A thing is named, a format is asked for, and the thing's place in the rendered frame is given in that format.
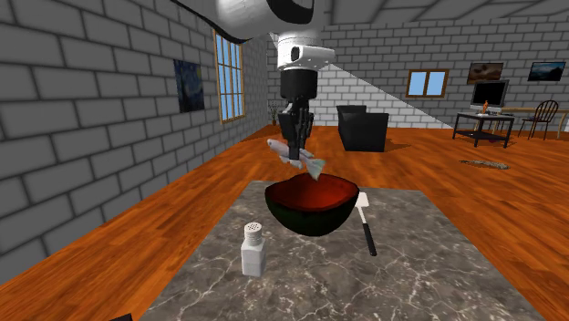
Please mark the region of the brown wall picture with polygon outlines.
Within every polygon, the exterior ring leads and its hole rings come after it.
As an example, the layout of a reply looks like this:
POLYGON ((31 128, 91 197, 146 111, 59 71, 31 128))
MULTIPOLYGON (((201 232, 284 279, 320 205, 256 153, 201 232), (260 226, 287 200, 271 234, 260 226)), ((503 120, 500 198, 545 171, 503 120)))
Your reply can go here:
POLYGON ((503 63, 471 63, 467 83, 476 84, 481 81, 499 80, 503 63))

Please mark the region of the tall wood-framed window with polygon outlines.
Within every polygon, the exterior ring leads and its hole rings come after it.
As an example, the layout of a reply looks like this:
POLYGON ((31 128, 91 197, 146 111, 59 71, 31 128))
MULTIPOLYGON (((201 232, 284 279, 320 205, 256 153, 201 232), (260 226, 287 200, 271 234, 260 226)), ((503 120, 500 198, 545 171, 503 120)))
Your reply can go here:
POLYGON ((213 32, 221 123, 245 115, 242 47, 213 32))

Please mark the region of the flat grey-brown floor mat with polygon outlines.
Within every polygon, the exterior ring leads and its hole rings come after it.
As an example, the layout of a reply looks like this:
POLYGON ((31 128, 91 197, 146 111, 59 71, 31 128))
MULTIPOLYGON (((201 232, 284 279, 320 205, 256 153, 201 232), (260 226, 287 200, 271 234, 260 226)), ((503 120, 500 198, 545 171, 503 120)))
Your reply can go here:
POLYGON ((459 160, 460 163, 483 166, 488 168, 494 168, 498 170, 509 170, 511 167, 507 164, 488 160, 459 160))

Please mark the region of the light wooden table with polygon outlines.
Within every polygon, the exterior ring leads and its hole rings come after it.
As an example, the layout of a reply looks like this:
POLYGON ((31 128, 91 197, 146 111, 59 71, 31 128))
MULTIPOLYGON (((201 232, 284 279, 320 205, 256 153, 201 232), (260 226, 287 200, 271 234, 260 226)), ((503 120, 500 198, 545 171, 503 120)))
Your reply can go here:
MULTIPOLYGON (((534 113, 535 112, 535 108, 529 108, 529 107, 503 107, 502 108, 502 113, 534 113)), ((557 113, 560 114, 562 117, 559 121, 558 124, 558 130, 557 130, 557 139, 559 139, 561 137, 561 133, 564 131, 565 125, 564 122, 565 120, 568 118, 569 116, 569 109, 558 109, 557 113)))

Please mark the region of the grey toy fish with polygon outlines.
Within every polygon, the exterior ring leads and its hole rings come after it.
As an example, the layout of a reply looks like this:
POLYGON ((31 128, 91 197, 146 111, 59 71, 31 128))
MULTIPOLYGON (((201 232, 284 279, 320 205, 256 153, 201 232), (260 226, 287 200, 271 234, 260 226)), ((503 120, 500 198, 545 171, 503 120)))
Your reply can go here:
POLYGON ((272 151, 278 154, 282 163, 290 163, 292 166, 300 170, 302 170, 303 165, 305 165, 310 176, 315 181, 318 181, 318 178, 326 164, 324 160, 316 159, 311 152, 304 149, 299 150, 298 160, 292 160, 289 158, 289 148, 286 144, 279 140, 268 139, 267 145, 272 151))

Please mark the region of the small wood-framed window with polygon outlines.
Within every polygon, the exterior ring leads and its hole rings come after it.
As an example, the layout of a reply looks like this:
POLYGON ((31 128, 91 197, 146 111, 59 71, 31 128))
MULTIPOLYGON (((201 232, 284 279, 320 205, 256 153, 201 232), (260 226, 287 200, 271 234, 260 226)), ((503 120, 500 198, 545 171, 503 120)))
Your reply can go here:
POLYGON ((443 98, 450 71, 448 69, 411 69, 407 98, 443 98))

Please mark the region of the black stand with monitor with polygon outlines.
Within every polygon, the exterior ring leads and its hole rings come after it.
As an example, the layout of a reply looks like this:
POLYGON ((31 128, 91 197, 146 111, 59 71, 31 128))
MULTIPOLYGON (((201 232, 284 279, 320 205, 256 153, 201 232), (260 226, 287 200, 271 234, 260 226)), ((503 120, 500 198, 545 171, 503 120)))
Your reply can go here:
POLYGON ((481 81, 474 85, 471 98, 471 105, 477 108, 477 112, 459 112, 457 114, 452 138, 456 135, 462 135, 474 139, 474 146, 477 147, 480 140, 502 140, 503 147, 506 148, 512 132, 514 117, 504 116, 502 107, 505 99, 508 80, 491 80, 481 81), (460 119, 473 119, 477 121, 476 129, 458 129, 460 119), (484 131, 485 123, 497 122, 509 123, 507 133, 504 136, 494 134, 493 132, 484 131))

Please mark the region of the dark wooden chair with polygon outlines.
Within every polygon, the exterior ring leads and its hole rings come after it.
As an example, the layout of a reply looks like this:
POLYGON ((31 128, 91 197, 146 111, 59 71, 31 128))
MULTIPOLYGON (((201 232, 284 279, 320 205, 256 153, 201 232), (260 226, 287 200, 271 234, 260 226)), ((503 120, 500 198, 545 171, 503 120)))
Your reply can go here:
POLYGON ((558 111, 558 109, 559 109, 559 104, 555 100, 550 99, 540 103, 531 117, 522 120, 522 125, 518 131, 518 135, 521 135, 525 123, 531 122, 532 126, 530 128, 530 133, 528 135, 528 138, 530 139, 533 137, 538 123, 545 124, 543 136, 546 137, 549 124, 553 120, 553 117, 555 113, 558 111))

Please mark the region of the dark blue landscape wall picture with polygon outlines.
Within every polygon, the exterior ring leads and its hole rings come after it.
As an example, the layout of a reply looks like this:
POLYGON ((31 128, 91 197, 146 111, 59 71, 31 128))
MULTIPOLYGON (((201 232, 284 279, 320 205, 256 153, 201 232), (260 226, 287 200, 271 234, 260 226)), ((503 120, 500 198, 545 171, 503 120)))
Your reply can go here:
POLYGON ((528 81, 560 81, 565 62, 533 62, 528 81))

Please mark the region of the dark blue wall painting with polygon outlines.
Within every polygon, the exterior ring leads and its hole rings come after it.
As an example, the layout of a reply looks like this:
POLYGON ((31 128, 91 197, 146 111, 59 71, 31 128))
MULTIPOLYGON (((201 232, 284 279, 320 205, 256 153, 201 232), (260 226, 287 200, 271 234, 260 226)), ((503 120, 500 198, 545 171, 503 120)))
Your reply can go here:
POLYGON ((173 65, 180 112, 205 109, 201 66, 176 59, 173 65))

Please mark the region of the dark bowl with red inside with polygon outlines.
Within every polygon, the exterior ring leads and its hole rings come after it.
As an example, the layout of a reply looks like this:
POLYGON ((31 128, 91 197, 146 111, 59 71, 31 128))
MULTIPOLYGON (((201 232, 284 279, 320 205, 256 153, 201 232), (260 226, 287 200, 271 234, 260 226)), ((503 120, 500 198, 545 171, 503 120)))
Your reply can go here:
POLYGON ((264 197, 273 217, 290 231, 304 236, 324 236, 339 228, 352 213, 360 189, 352 181, 322 173, 271 184, 264 197))

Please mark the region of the white salt shaker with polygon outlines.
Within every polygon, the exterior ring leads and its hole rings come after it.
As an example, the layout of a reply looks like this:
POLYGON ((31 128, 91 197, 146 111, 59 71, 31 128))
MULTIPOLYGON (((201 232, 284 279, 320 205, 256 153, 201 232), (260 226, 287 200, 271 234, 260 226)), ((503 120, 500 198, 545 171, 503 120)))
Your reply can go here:
POLYGON ((266 242, 262 236, 260 223, 247 223, 241 245, 243 275, 260 277, 266 266, 266 242))

